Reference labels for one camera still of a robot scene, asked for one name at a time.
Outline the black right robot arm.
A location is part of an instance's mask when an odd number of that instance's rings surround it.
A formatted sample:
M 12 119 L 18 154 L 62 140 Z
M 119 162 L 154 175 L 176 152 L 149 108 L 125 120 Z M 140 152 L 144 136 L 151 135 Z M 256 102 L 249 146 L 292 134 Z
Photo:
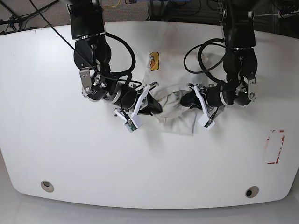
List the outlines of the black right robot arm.
M 72 39 L 75 40 L 74 62 L 79 69 L 84 96 L 93 102 L 104 100 L 116 106 L 127 123 L 132 121 L 128 115 L 130 110 L 137 115 L 162 113 L 162 106 L 149 93 L 158 83 L 141 87 L 142 83 L 133 81 L 135 54 L 123 39 L 106 32 L 101 1 L 66 0 L 65 4 L 70 15 Z M 112 51 L 107 37 L 120 42 L 128 50 L 131 66 L 127 70 L 111 71 Z

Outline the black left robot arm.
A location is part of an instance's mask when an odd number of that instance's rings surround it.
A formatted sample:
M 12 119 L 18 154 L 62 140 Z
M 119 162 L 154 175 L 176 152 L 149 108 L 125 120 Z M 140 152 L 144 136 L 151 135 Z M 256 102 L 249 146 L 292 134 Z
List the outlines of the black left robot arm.
M 206 109 L 212 112 L 213 120 L 225 106 L 247 106 L 256 98 L 257 58 L 254 33 L 254 10 L 252 3 L 218 1 L 222 38 L 213 38 L 197 45 L 197 60 L 200 71 L 189 70 L 191 74 L 205 74 L 214 84 L 203 86 L 190 84 L 190 92 L 181 98 L 181 105 L 190 109 Z M 221 46 L 225 54 L 214 66 L 207 68 L 201 58 L 209 46 Z

